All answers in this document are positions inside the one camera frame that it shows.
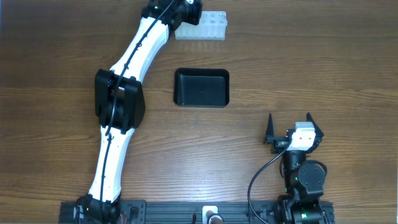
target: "table surface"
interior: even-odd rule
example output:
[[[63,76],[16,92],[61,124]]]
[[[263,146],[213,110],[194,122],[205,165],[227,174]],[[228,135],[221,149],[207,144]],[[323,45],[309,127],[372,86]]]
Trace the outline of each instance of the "table surface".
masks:
[[[57,222],[87,193],[100,148],[94,76],[124,53],[146,0],[2,2],[0,222]],[[175,41],[144,80],[145,118],[129,145],[122,198],[245,202],[269,113],[285,134],[311,112],[325,133],[312,159],[338,223],[395,223],[398,1],[203,0],[226,11],[226,40]],[[225,68],[225,108],[173,102],[179,67]],[[284,194],[278,165],[252,199]]]

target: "black mounting base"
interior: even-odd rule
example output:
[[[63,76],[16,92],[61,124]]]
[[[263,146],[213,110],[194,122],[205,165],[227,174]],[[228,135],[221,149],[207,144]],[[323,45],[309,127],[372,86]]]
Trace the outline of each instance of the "black mounting base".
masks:
[[[269,224],[278,224],[274,218],[274,201],[252,201],[255,211]],[[261,222],[249,214],[249,205],[243,202],[146,202],[145,200],[121,200],[123,223],[127,224],[202,224],[201,211],[205,205],[215,205],[218,213],[227,224],[260,224]],[[59,223],[73,223],[72,202],[61,203]],[[322,208],[331,224],[335,224],[333,204],[322,202]],[[81,218],[79,223],[99,223],[88,217]]]

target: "wood grain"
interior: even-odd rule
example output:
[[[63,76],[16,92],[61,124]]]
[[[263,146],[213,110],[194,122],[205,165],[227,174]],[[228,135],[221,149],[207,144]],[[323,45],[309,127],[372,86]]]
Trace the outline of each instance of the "wood grain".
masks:
[[[0,222],[56,222],[85,194],[100,148],[94,75],[136,33],[145,0],[2,2]],[[325,132],[312,154],[329,173],[323,200],[337,223],[395,223],[398,163],[398,2],[203,0],[226,11],[226,41],[175,41],[144,81],[146,115],[123,172],[123,198],[246,201],[273,157],[262,144],[311,112]],[[225,68],[226,108],[172,101],[178,67]],[[284,193],[277,166],[252,197]]]

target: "white egg carton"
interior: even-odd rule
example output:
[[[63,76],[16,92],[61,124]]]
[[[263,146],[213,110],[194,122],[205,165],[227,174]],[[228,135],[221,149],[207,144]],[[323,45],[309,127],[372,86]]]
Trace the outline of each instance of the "white egg carton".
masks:
[[[222,11],[203,11],[199,25],[181,23],[175,31],[176,40],[225,40],[228,25],[226,13]]]

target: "wooden tabletop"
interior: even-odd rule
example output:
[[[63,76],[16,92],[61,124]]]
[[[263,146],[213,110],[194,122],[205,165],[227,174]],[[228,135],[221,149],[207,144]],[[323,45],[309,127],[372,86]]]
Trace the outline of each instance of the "wooden tabletop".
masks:
[[[100,149],[94,76],[122,56],[147,0],[2,2],[0,222],[57,222],[86,194]],[[226,11],[226,40],[175,41],[144,80],[145,118],[124,161],[123,199],[245,202],[269,113],[278,135],[305,113],[325,133],[311,154],[329,169],[337,223],[395,223],[398,1],[203,0]],[[179,67],[225,68],[225,108],[173,102]],[[274,164],[252,188],[275,200]]]

